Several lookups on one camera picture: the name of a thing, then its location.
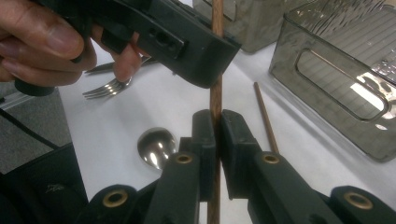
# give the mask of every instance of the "black handle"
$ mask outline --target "black handle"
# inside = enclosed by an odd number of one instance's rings
[[[20,79],[15,80],[15,88],[26,94],[26,95],[31,95],[31,96],[46,96],[50,95],[53,93],[55,90],[54,87],[39,87],[27,82],[24,82]]]

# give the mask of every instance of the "chopstick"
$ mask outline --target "chopstick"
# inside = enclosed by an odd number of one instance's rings
[[[256,92],[257,102],[259,103],[260,111],[262,112],[262,121],[265,126],[265,131],[267,132],[268,141],[270,143],[271,151],[279,154],[279,148],[277,147],[274,132],[271,127],[271,122],[268,118],[267,110],[265,109],[265,104],[264,104],[264,100],[262,99],[262,93],[260,91],[259,84],[257,82],[255,82],[253,84],[253,86],[254,86],[254,90]]]
[[[212,31],[215,35],[223,37],[223,0],[212,1]],[[213,198],[207,203],[207,224],[219,224],[220,220],[220,124],[222,107],[222,74],[216,83],[210,88],[210,113],[216,136],[216,165]]]

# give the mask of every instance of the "plastic bin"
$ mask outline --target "plastic bin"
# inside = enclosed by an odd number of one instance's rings
[[[396,156],[396,11],[318,0],[285,14],[270,73],[376,161]]]

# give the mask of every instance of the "spoon bowl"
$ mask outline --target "spoon bowl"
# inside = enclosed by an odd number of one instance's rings
[[[176,140],[165,128],[151,128],[137,140],[137,150],[145,163],[162,170],[170,155],[177,152]]]

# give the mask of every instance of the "white surface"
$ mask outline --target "white surface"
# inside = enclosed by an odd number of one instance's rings
[[[242,114],[262,149],[269,150],[253,89],[258,81],[281,155],[313,189],[329,195],[337,186],[359,187],[396,210],[396,160],[372,161],[318,116],[307,117],[286,100],[289,93],[268,74],[274,48],[238,53],[223,76],[223,108]],[[98,60],[100,64],[111,58],[101,52]],[[173,76],[160,64],[142,68],[133,85],[115,97],[85,100],[81,95],[112,78],[83,75],[76,84],[60,88],[89,199],[110,185],[141,189],[158,178],[160,172],[138,156],[140,134],[164,127],[177,139],[189,137],[193,113],[209,108],[209,90]],[[246,200],[229,202],[224,180],[221,192],[221,223],[251,223]],[[201,213],[200,222],[205,223],[205,209]]]

